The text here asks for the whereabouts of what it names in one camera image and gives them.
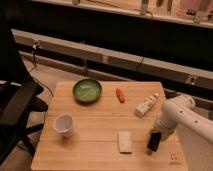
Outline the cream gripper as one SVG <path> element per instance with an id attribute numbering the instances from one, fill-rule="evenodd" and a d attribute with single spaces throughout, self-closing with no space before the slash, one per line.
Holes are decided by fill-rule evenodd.
<path id="1" fill-rule="evenodd" d="M 153 128 L 151 130 L 152 133 L 160 132 L 157 128 Z M 173 130 L 170 130 L 169 132 L 160 132 L 161 133 L 161 141 L 166 141 L 173 133 Z"/>

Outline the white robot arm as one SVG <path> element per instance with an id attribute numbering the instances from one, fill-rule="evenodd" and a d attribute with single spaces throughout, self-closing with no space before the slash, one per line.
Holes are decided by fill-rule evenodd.
<path id="1" fill-rule="evenodd" d="M 185 94 L 165 100 L 154 122 L 154 130 L 167 139 L 181 124 L 213 143 L 213 121 L 197 114 L 194 107 L 195 100 Z"/>

